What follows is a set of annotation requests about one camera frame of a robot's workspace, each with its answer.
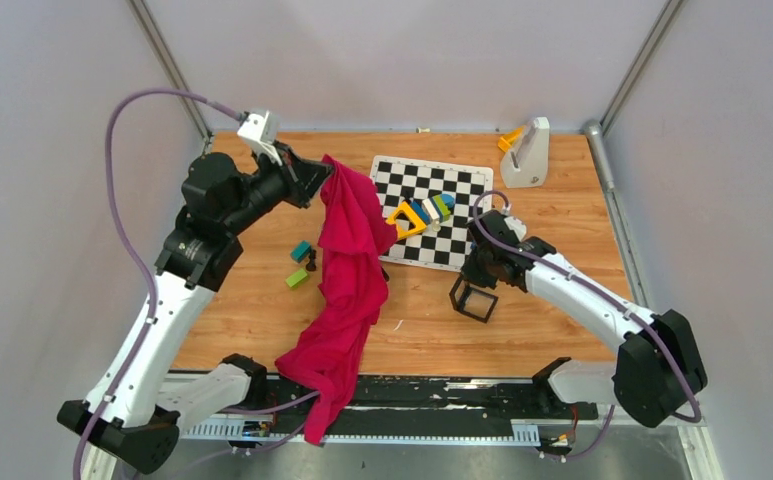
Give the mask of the magenta red garment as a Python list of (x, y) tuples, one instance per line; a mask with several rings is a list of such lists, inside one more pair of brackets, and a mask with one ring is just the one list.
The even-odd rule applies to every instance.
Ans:
[(319, 289), (325, 304), (296, 345), (275, 361), (283, 376), (318, 394), (303, 428), (313, 445), (321, 444), (353, 397), (370, 329), (389, 297), (380, 257), (397, 240), (373, 181), (329, 155), (322, 161), (335, 169), (320, 192), (325, 216)]

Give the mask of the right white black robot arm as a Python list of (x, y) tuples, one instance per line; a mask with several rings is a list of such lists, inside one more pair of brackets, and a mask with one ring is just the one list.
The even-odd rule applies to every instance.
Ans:
[(640, 425), (654, 428), (679, 417), (701, 418), (696, 396), (708, 376), (689, 320), (669, 309), (656, 313), (615, 294), (571, 264), (539, 237), (524, 237), (514, 217), (497, 210), (468, 224), (473, 247), (461, 270), (472, 286), (500, 283), (539, 297), (598, 338), (614, 354), (611, 362), (565, 360), (533, 390), (533, 403), (558, 417), (572, 403), (621, 407)]

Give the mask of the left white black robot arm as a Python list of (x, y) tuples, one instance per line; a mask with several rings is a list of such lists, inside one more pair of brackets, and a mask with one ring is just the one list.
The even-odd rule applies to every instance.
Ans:
[(241, 354), (171, 392), (161, 387), (187, 333), (242, 255), (239, 235), (281, 203), (306, 208), (336, 169), (277, 143), (251, 173), (224, 153), (196, 158), (181, 186), (185, 203), (153, 266), (147, 300), (98, 384), (66, 401), (58, 422), (84, 444), (139, 474), (159, 470), (179, 439), (225, 409), (260, 411), (267, 370)]

